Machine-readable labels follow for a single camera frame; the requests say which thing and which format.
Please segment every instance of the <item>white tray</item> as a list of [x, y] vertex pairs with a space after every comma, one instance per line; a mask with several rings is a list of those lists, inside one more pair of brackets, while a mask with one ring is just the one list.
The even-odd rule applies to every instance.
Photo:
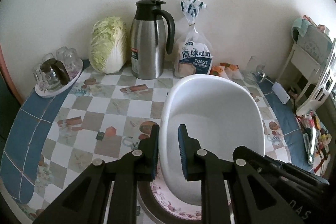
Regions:
[[80, 64], [81, 64], [81, 69], [78, 72], [78, 74], [67, 84], [62, 86], [59, 90], [55, 90], [55, 91], [48, 91], [46, 89], [44, 89], [44, 91], [40, 91], [40, 87], [38, 86], [38, 84], [35, 85], [35, 92], [37, 93], [37, 95], [43, 97], [43, 98], [50, 98], [53, 96], [56, 96], [60, 93], [62, 93], [63, 91], [65, 91], [68, 87], [70, 87], [73, 83], [75, 83], [77, 81], [77, 79], [79, 78], [79, 76], [82, 73], [83, 70], [83, 61], [80, 60]]

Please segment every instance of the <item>plastic wrapper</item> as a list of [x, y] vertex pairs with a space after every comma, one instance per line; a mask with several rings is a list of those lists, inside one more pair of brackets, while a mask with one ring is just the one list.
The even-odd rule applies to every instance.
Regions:
[[195, 19], [206, 4], [200, 0], [181, 1], [182, 12], [189, 23], [186, 35], [174, 44], [174, 74], [185, 77], [193, 74], [209, 74], [212, 65], [212, 47], [202, 33], [195, 28]]

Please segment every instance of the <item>chair backrest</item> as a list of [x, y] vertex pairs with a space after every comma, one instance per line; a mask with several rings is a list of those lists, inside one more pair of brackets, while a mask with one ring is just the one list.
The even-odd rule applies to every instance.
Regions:
[[304, 115], [309, 110], [315, 111], [318, 107], [320, 107], [327, 97], [330, 95], [331, 90], [336, 84], [336, 77], [334, 75], [334, 71], [331, 69], [331, 65], [336, 59], [336, 38], [334, 38], [334, 42], [327, 59], [326, 66], [320, 75], [320, 78], [316, 84], [311, 95], [308, 99], [297, 109], [298, 115]]

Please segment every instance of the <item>white tub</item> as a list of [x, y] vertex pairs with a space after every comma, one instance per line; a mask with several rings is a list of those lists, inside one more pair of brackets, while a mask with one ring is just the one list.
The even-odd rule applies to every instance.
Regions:
[[159, 156], [164, 180], [181, 201], [201, 205], [201, 182], [184, 179], [177, 129], [220, 159], [233, 161], [238, 146], [264, 156], [264, 130], [257, 104], [240, 85], [213, 75], [190, 75], [171, 89], [162, 111]]

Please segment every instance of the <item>white power strip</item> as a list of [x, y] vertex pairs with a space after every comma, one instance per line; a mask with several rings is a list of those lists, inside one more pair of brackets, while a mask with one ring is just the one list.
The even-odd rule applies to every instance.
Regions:
[[285, 91], [282, 85], [280, 85], [278, 82], [275, 82], [275, 84], [272, 86], [272, 90], [274, 91], [275, 95], [280, 99], [280, 101], [283, 104], [286, 104], [288, 100], [290, 99], [288, 93]]

